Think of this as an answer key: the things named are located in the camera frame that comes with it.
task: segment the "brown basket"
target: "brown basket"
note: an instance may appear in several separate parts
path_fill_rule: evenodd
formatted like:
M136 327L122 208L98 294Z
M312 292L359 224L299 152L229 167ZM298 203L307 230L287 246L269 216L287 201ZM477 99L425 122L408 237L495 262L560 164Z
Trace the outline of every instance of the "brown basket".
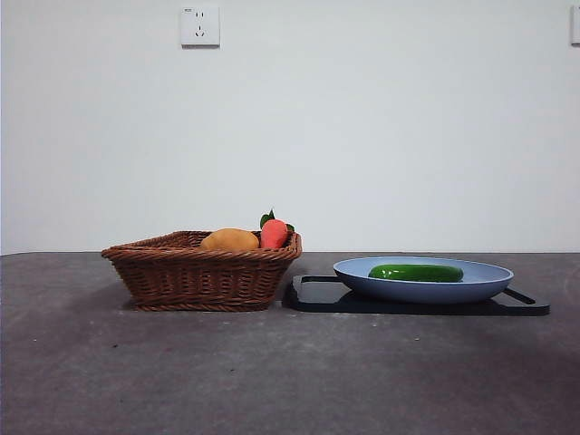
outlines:
M139 310L258 311L267 309L282 275L302 254L295 232L279 249L247 251L200 249L209 234L177 231L101 255L112 261Z

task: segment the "basket rim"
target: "basket rim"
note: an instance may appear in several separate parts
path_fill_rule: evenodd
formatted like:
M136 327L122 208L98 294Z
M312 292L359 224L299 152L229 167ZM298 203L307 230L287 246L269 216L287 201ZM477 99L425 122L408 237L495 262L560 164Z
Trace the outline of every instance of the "basket rim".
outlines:
M290 232L288 246L280 248L259 247L239 251L225 249L201 249L199 247L174 246L139 246L157 242L162 238L181 234L210 234L211 231L174 231L164 236L152 237L135 242L114 245L101 251L101 256L116 260L161 260L161 259L197 259L197 260L293 260L302 254L302 239L295 231Z

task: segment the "green leaves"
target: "green leaves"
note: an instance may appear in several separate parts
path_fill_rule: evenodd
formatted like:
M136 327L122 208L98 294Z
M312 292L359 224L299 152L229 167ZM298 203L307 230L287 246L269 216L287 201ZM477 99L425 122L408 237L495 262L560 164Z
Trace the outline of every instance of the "green leaves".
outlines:
M260 219L260 229L264 226L264 224L270 220L270 219L276 219L274 217L274 210L270 208L270 213L267 215L262 215L262 218Z
M260 229L262 229L264 224L270 219L276 219L274 217L274 210L272 208L270 208L270 213L262 215L262 218L260 219ZM286 228L288 228L288 231L295 231L293 225L286 224Z

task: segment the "black tray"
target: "black tray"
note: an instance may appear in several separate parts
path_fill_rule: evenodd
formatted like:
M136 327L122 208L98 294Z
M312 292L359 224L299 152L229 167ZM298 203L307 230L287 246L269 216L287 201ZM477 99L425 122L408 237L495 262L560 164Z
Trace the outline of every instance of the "black tray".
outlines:
M546 315L550 304L513 288L475 304L409 304L359 295L337 276L295 276L283 305L310 313Z

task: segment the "plate rim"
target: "plate rim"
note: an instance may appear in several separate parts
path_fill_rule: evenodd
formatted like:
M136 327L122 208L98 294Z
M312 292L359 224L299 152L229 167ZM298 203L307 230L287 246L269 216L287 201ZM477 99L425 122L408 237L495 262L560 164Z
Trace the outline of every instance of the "plate rim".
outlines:
M339 271L336 269L337 265L340 265L341 263L347 263L349 261L357 261L357 260L364 260L364 259L394 258L394 257L396 257L396 258L414 258L414 259L451 260L451 261L459 261L460 263L470 263L472 265L491 266L491 267L495 267L497 269L501 269L501 270L506 271L508 273L508 276L505 278L500 278L500 279L493 279L493 280L487 280L487 281L475 281L472 283L462 283L460 281L457 283L438 283L438 282L432 282L432 281L403 281L401 279L373 278L370 276L348 274L346 272ZM469 260L460 260L457 258L447 258L447 257L443 257L443 256L360 256L360 257L356 257L356 258L347 258L345 260L341 260L341 261L334 263L333 270L337 275L338 275L338 273L341 273L341 274L344 274L347 276L354 276L357 278L369 279L369 280L376 281L376 282L397 283L397 284L409 283L409 284L421 284L421 285L484 285L484 284L500 283L502 281L511 280L514 277L514 273L511 270L509 270L505 267L502 267L502 266L491 265L489 263L482 263L480 261L469 261Z

